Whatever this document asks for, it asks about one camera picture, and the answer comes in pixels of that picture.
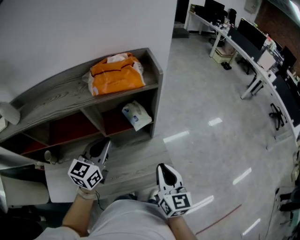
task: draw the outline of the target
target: orange plastic bag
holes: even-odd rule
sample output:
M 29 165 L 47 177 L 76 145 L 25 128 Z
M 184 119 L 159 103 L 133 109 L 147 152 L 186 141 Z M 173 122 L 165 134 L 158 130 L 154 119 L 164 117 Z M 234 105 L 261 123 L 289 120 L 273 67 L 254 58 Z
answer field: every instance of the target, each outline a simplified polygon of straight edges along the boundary
M 141 69 L 139 60 L 130 52 L 105 58 L 90 69 L 89 90 L 96 96 L 143 87 Z

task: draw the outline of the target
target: shelf compartment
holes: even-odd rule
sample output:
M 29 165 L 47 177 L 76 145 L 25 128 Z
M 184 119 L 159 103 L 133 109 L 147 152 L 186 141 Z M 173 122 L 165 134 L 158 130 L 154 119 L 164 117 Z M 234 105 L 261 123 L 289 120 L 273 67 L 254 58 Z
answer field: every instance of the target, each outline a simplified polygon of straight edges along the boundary
M 133 126 L 124 116 L 120 108 L 114 108 L 102 113 L 105 133 L 111 136 L 133 129 Z
M 44 162 L 44 163 L 50 163 L 45 160 L 45 152 L 50 151 L 53 156 L 57 157 L 57 159 L 60 158 L 60 146 L 54 146 L 54 147 L 47 147 L 43 149 L 39 149 L 32 152 L 23 153 L 22 155 L 27 158 L 34 159 L 36 161 Z
M 17 134 L 1 143 L 1 147 L 18 154 L 33 152 L 47 147 L 24 134 Z
M 82 113 L 77 112 L 67 117 L 50 122 L 49 145 L 68 143 L 99 134 L 99 130 Z

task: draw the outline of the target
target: wrist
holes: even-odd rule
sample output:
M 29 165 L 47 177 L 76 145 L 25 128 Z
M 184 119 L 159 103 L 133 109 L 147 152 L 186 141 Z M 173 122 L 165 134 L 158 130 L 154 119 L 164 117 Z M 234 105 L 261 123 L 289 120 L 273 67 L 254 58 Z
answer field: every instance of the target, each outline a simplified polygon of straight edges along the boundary
M 80 190 L 82 190 L 86 194 L 96 194 L 96 190 L 87 190 L 85 188 L 79 187 Z
M 170 217 L 170 218 L 168 218 L 168 223 L 169 224 L 176 223 L 176 222 L 180 221 L 181 219 L 182 219 L 182 216 Z
M 77 189 L 77 194 L 85 199 L 85 200 L 94 200 L 96 198 L 96 191 L 90 191 L 90 190 L 87 190 L 87 189 L 84 189 L 84 188 L 81 188 L 79 187 Z

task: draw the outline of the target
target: plastic bag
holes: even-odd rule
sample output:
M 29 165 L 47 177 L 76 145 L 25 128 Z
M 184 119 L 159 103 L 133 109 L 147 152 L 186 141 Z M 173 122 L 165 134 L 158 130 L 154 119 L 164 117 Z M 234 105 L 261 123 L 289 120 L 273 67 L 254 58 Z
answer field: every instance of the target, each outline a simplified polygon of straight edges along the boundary
M 152 118 L 147 114 L 144 107 L 137 101 L 126 104 L 122 109 L 122 113 L 130 121 L 136 131 L 152 122 Z
M 130 52 L 105 58 L 94 65 L 87 82 L 93 96 L 145 86 L 142 65 Z

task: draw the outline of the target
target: shoe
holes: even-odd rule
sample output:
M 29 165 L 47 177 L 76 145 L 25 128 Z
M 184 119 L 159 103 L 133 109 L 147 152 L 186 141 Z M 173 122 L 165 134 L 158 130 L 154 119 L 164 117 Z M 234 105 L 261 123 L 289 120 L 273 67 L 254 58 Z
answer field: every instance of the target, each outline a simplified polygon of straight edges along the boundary
M 149 195 L 149 199 L 148 200 L 152 199 L 152 200 L 156 201 L 156 196 L 157 196 L 158 192 L 159 192 L 158 189 L 153 189 L 151 191 L 150 195 Z
M 225 70 L 230 70 L 230 69 L 232 69 L 232 67 L 229 65 L 228 62 L 222 62 L 221 65 L 223 66 L 223 68 L 224 68 Z

